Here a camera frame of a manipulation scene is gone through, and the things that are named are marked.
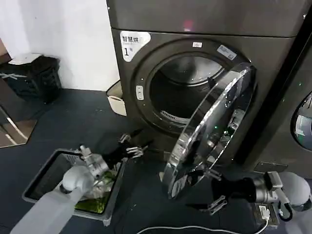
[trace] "white wall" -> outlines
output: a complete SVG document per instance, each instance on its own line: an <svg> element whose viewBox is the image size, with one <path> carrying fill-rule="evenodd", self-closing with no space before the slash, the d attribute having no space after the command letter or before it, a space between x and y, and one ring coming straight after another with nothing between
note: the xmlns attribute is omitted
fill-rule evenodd
<svg viewBox="0 0 312 234"><path fill-rule="evenodd" d="M0 27L4 26L0 38L15 38L15 43L8 45L8 40L3 40L11 56L11 51L17 54L12 48L24 43L21 52L60 58L64 88L105 91L119 79L105 0L0 0L2 11L5 2L4 11L10 12L12 6L7 5L12 1L18 5L14 12L0 15ZM23 30L13 28L11 33L16 21ZM17 40L16 31L23 31L26 39Z"/></svg>

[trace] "black basket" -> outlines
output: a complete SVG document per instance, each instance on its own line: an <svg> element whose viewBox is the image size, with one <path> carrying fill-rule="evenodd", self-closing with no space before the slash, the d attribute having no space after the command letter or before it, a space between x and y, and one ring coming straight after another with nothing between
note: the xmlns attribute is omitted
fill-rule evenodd
<svg viewBox="0 0 312 234"><path fill-rule="evenodd" d="M56 58L40 56L31 63L0 65L0 78L24 100L40 99L49 103L60 92L58 75L59 61Z"/></svg>

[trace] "dryer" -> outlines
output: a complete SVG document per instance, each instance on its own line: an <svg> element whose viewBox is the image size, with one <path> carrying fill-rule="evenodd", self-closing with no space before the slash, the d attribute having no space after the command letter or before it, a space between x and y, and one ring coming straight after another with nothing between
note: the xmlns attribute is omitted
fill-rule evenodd
<svg viewBox="0 0 312 234"><path fill-rule="evenodd" d="M257 142L246 154L244 167L257 172L290 171L312 179L312 15L304 27L308 40L299 57L274 91L269 102L276 102L273 114L257 137Z"/></svg>
<svg viewBox="0 0 312 234"><path fill-rule="evenodd" d="M308 0L107 0L127 116L170 152L207 92L253 66L252 106L224 152L231 161L310 6Z"/></svg>

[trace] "number 1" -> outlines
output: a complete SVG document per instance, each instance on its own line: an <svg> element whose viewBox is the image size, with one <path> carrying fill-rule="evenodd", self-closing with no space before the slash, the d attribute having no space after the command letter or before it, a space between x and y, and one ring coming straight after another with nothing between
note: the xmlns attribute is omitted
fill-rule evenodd
<svg viewBox="0 0 312 234"><path fill-rule="evenodd" d="M125 56L129 56L129 55L128 55L128 50L127 50L127 48L125 48L125 51L126 51Z"/></svg>

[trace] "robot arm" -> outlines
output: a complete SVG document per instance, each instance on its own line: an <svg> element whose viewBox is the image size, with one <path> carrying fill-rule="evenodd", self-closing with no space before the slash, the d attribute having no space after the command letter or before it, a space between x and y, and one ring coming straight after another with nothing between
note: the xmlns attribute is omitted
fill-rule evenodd
<svg viewBox="0 0 312 234"><path fill-rule="evenodd" d="M311 194L307 181L290 172L267 172L256 178L247 177L235 181L230 181L221 174L216 176L216 172L213 175L212 191L215 201L209 205L188 204L188 206L208 211L213 215L226 206L230 198L245 199L250 203L278 203L281 220L290 221L293 217L292 207L304 205L309 201ZM283 216L282 205L288 210L288 217Z"/></svg>
<svg viewBox="0 0 312 234"><path fill-rule="evenodd" d="M93 192L106 171L125 157L143 155L143 149L131 142L129 134L122 135L118 148L109 155L93 154L83 145L80 151L83 165L70 168L63 176L60 190L46 193L12 229L11 234L58 234L73 216L75 205L84 195Z"/></svg>

